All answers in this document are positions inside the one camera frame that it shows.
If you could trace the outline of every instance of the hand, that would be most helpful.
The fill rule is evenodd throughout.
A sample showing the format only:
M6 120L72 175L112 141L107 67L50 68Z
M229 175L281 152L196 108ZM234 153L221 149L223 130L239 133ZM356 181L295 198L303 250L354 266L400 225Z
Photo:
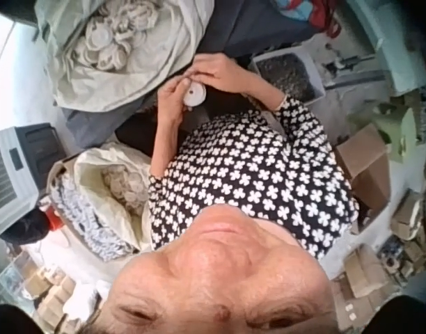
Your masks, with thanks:
M184 75L223 92L247 93L256 74L240 67L225 54L198 54Z
M157 123L179 126L185 110L184 96L191 80L182 75L168 80L157 91Z

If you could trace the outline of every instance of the plastic bag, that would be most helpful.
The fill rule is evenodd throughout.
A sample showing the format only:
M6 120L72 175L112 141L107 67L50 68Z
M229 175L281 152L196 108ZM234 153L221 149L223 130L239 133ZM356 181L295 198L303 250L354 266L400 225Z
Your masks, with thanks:
M110 143L79 155L74 165L74 181L81 194L92 205L98 218L121 239L141 252L151 249L151 225L148 201L144 202L142 216L130 214L112 195L103 180L107 166L122 165L138 173L143 190L148 192L151 158L125 145Z

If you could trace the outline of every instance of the woman's right hand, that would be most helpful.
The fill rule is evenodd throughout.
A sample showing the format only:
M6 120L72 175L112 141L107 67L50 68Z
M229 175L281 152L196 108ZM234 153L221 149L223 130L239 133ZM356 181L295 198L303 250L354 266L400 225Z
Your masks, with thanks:
M248 93L254 77L257 77L225 54L197 54L184 75L229 93Z

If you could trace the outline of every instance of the dark granules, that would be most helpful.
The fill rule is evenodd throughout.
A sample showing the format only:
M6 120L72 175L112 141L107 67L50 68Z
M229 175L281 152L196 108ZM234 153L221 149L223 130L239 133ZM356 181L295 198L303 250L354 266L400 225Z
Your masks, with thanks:
M308 102L315 98L306 66L296 55L283 54L258 61L256 65L261 77L283 92L302 102Z

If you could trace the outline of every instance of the woman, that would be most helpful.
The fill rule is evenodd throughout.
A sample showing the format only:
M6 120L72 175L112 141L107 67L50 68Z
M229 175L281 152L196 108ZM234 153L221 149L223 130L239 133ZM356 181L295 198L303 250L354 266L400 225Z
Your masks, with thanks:
M286 138L247 111L202 125L178 150L191 80L261 101ZM301 102L222 54L197 55L159 90L150 172L157 251L124 268L87 333L288 333L328 319L316 259L358 207ZM329 325L313 323L321 333Z

